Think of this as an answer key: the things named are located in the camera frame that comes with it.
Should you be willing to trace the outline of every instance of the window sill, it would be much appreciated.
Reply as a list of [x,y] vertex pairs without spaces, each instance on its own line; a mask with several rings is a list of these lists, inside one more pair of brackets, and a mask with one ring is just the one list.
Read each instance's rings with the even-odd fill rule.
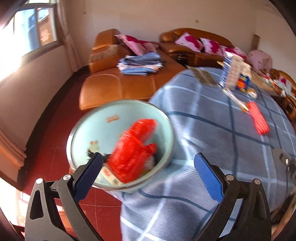
[[[45,53],[47,53],[47,52],[49,52],[49,51],[51,51],[51,50],[53,50],[53,49],[55,49],[55,48],[58,48],[58,47],[60,47],[60,46],[62,46],[62,45],[64,45],[64,43],[59,42],[59,43],[56,43],[56,44],[51,45],[51,46],[49,46],[49,47],[46,47],[46,48],[44,48],[44,49],[42,49],[42,50],[38,51],[37,53],[32,54],[32,55],[30,55],[30,56],[26,56],[26,55],[23,56],[23,57],[22,57],[22,60],[21,60],[21,64],[20,64],[19,68],[18,68],[16,71],[18,71],[20,68],[24,67],[26,64],[28,64],[28,63],[31,62],[32,60],[34,60],[34,59],[40,57],[41,55],[43,55],[43,54],[45,54]],[[9,80],[9,79],[12,77],[12,75],[13,75],[16,71],[12,72],[10,75],[8,75],[8,76],[6,76],[5,78],[3,78],[2,80],[0,80],[0,87],[1,87],[1,86],[2,86],[7,80]]]

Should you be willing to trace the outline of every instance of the red mesh object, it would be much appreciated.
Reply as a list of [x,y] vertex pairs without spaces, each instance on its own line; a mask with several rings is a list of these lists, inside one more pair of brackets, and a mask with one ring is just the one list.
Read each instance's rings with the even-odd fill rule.
[[255,102],[249,102],[249,113],[253,117],[255,128],[260,135],[269,132],[269,126]]
[[107,165],[121,182],[136,180],[146,160],[156,152],[156,144],[143,145],[154,133],[156,125],[155,120],[139,120],[119,139]]

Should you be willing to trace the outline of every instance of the tablecloth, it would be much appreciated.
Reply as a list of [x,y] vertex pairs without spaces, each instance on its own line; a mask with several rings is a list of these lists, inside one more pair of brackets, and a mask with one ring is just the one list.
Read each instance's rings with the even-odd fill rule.
[[[222,70],[208,70],[218,82]],[[219,87],[201,85],[190,70],[177,74],[159,89],[150,102],[170,118],[175,135],[175,154],[170,165],[155,180],[128,194],[112,192],[120,199],[123,240],[187,241],[206,224],[217,206],[193,166],[194,155],[202,152],[224,174],[238,180],[259,178],[270,210],[286,195],[285,166],[274,162],[272,149],[280,147],[295,156],[296,137],[284,112],[255,84],[256,100],[270,132],[259,135],[248,113],[243,113]],[[250,99],[235,91],[242,101]],[[240,200],[221,235],[227,234],[237,216]]]

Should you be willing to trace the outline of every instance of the bucket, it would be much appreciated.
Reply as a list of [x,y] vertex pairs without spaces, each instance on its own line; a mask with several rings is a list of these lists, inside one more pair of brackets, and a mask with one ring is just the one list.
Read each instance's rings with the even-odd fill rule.
[[67,158],[72,169],[86,164],[92,153],[112,153],[124,131],[140,119],[154,119],[157,128],[145,143],[156,143],[155,167],[135,181],[112,186],[99,174],[93,187],[108,191],[133,193],[147,185],[170,162],[174,132],[167,115],[156,106],[138,100],[120,100],[98,107],[83,116],[74,126],[67,142]]

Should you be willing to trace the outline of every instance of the window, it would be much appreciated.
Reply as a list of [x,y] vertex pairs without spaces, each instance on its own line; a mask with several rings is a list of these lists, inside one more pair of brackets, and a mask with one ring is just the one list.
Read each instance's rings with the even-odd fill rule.
[[0,80],[59,45],[56,0],[27,1],[0,32]]

